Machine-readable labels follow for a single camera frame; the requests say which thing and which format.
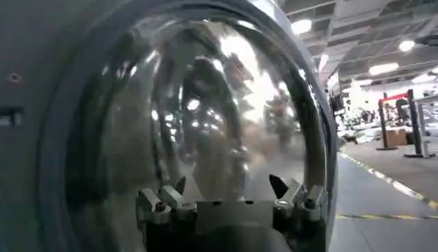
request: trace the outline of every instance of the transparent dome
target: transparent dome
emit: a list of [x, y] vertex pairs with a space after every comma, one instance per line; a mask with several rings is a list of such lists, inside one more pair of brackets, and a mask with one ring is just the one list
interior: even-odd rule
[[[247, 21], [137, 24], [90, 79], [70, 138], [67, 200], [80, 236], [104, 237], [110, 218], [110, 232], [123, 238], [92, 246], [135, 251], [138, 189], [182, 177], [184, 196], [197, 201], [275, 199], [271, 174], [302, 183], [305, 141], [289, 68]], [[90, 222], [100, 231], [83, 227]]]

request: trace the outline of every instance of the screw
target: screw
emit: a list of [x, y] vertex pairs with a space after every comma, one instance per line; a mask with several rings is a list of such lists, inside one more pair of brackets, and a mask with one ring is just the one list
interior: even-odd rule
[[158, 202], [157, 204], [155, 204], [155, 211], [156, 212], [161, 212], [164, 211], [166, 209], [166, 204], [163, 202]]
[[21, 77], [21, 75], [19, 75], [18, 73], [11, 73], [8, 75], [6, 79], [12, 83], [17, 83], [17, 84], [23, 82], [23, 77]]
[[304, 202], [304, 206], [307, 208], [307, 209], [314, 209], [315, 208], [315, 201], [314, 200], [312, 200], [312, 199], [306, 199], [306, 201]]

